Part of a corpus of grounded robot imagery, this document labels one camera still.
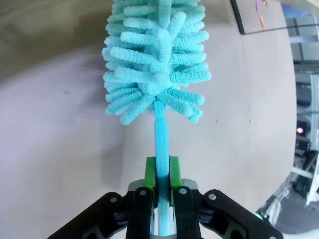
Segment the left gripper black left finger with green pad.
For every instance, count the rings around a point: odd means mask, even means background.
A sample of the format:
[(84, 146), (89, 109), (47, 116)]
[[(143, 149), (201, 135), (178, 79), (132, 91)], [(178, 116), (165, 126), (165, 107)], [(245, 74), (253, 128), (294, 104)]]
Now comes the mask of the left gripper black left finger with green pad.
[(126, 195), (106, 193), (50, 238), (110, 239), (126, 230), (127, 239), (149, 239), (154, 233), (156, 189), (156, 160), (147, 157), (144, 178), (131, 182)]

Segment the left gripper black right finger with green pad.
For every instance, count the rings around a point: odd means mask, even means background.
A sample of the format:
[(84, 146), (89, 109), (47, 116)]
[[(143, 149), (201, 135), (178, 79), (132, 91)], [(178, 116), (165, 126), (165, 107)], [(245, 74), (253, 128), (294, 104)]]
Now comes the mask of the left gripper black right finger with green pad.
[(179, 158), (170, 159), (171, 202), (179, 239), (200, 239), (200, 227), (222, 239), (281, 239), (283, 235), (217, 189), (201, 194), (193, 180), (183, 179)]

